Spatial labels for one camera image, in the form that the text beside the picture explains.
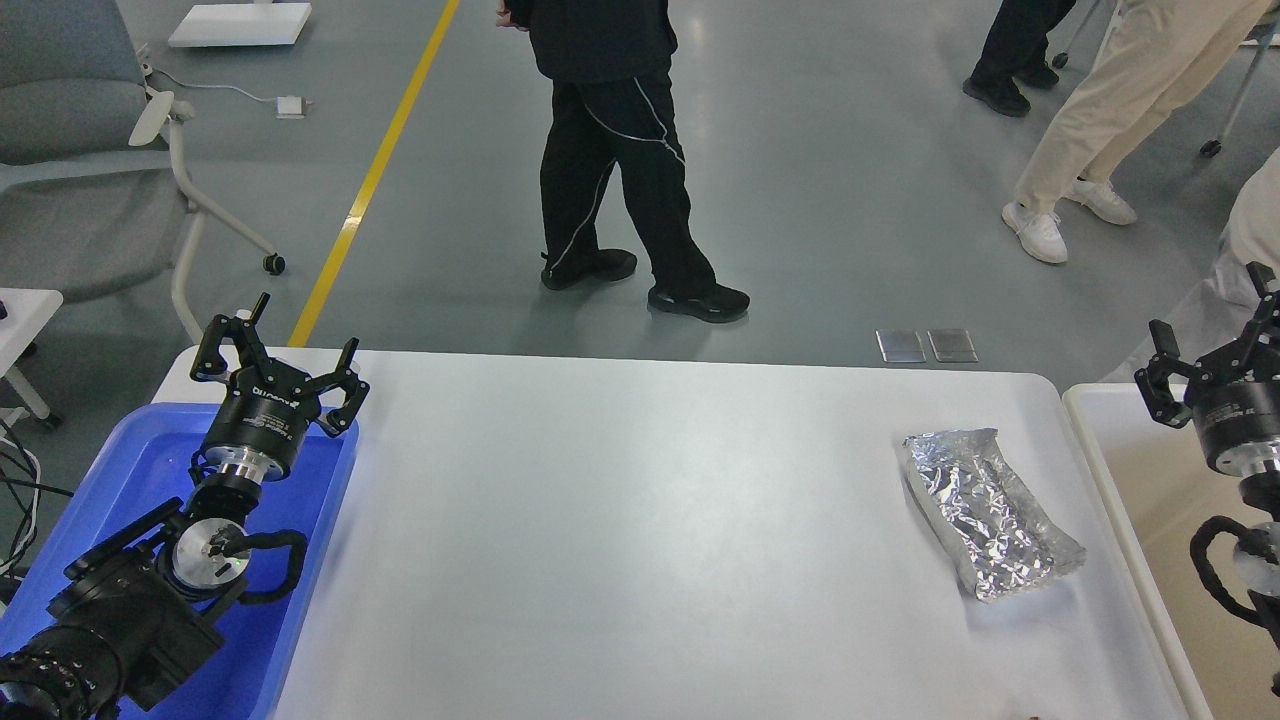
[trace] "chair wheel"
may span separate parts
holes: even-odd
[[[262,269],[266,270],[266,274],[269,275],[279,275],[284,272],[284,258],[275,252],[262,258]]]
[[[63,416],[52,411],[46,418],[33,418],[33,420],[40,423],[46,430],[56,430],[63,427]]]

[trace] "foil-wrapped package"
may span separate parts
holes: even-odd
[[[1043,587],[1084,564],[996,445],[996,430],[948,430],[902,442],[906,483],[960,583],[983,602]]]

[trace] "blue plastic bin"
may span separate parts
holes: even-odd
[[[0,652],[13,652],[52,624],[49,601],[68,585],[63,569],[90,547],[170,497],[191,495],[191,455],[209,430],[216,405],[155,404],[131,413],[115,427],[49,536],[13,603],[0,619]],[[302,630],[311,591],[333,533],[351,468],[358,428],[330,438],[316,425],[307,432],[293,473],[268,483],[248,532],[282,529],[308,538],[298,587],[271,605],[236,605],[218,620],[227,639],[195,675],[151,712],[122,701],[120,717],[147,720],[265,720],[284,684]],[[255,551],[247,578],[251,591],[276,587],[288,550]]]

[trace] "black shoe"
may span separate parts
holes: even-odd
[[[733,322],[746,313],[746,306],[750,304],[751,299],[745,292],[722,284],[712,286],[698,297],[676,297],[664,290],[658,290],[658,286],[649,290],[649,307],[663,313],[692,315],[708,323]]]
[[[582,278],[621,281],[636,272],[636,256],[626,250],[596,250],[586,260],[563,260],[559,266],[543,270],[543,284],[548,290],[573,287]]]
[[[982,100],[988,108],[1001,115],[1021,118],[1032,110],[1032,104],[1023,97],[1021,92],[1018,92],[1018,86],[1014,85],[1014,81],[1011,79],[997,85],[993,88],[987,88],[974,85],[972,79],[965,78],[964,85],[961,85],[960,88],[964,90],[964,94],[969,97]]]
[[[1027,87],[1034,87],[1036,90],[1050,90],[1057,81],[1057,73],[1052,68],[1041,63],[1030,68],[1023,68],[1014,73],[1014,77],[1020,79]]]

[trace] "white piping stripe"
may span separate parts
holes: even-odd
[[[573,242],[577,240],[577,233],[582,232],[586,223],[591,222],[591,215],[595,214],[596,209],[600,206],[600,201],[604,200],[604,179],[609,177],[609,170],[613,169],[613,163],[614,160],[609,160],[609,164],[604,167],[604,172],[600,173],[600,179],[595,181],[595,197],[591,200],[591,209],[588,210],[586,218],[582,218],[582,222],[579,223],[573,234],[568,238],[568,245],[564,246],[564,251],[561,252],[561,256],[557,258],[554,263],[552,263],[552,266],[548,268],[549,270],[554,270],[559,266],[559,264],[564,260],[564,256],[568,255],[568,251],[573,247]]]
[[[662,143],[667,147],[667,150],[671,150],[671,154],[675,155],[677,160],[680,160],[681,165],[684,165],[685,159],[681,158],[680,154],[676,152],[676,149],[667,142],[667,136],[671,135],[671,131],[667,129],[667,126],[662,124],[662,118],[658,117],[658,110],[653,109],[653,102],[649,100],[649,95],[645,94],[644,87],[640,86],[640,78],[631,78],[631,79],[636,83],[636,90],[640,91],[640,97],[644,97],[644,104],[649,106],[649,113],[653,114],[653,119],[658,120],[658,127],[662,128]]]
[[[662,128],[662,137],[636,137],[634,135],[627,135],[625,132],[618,132],[618,131],[611,128],[609,126],[607,126],[604,123],[604,120],[602,120],[599,117],[596,117],[596,114],[594,111],[591,111],[591,106],[588,105],[586,100],[584,99],[582,100],[582,108],[586,108],[586,114],[591,115],[591,119],[595,120],[596,123],[599,123],[599,126],[602,128],[612,132],[613,135],[616,135],[618,137],[625,137],[626,140],[635,140],[637,142],[659,142],[659,143],[662,143],[662,146],[666,147],[667,151],[671,152],[676,158],[676,160],[680,161],[681,165],[685,165],[685,159],[681,158],[680,152],[676,152],[676,149],[672,147],[671,143],[667,142],[667,135],[668,135],[667,126],[662,124],[662,119],[658,118],[658,113],[653,109],[653,102],[649,102],[649,96],[645,95],[644,94],[644,88],[640,87],[640,81],[636,79],[636,78],[632,78],[632,79],[635,79],[636,88],[640,90],[640,96],[644,97],[645,104],[649,105],[649,111],[653,113],[653,118],[655,120],[658,120],[658,127]]]

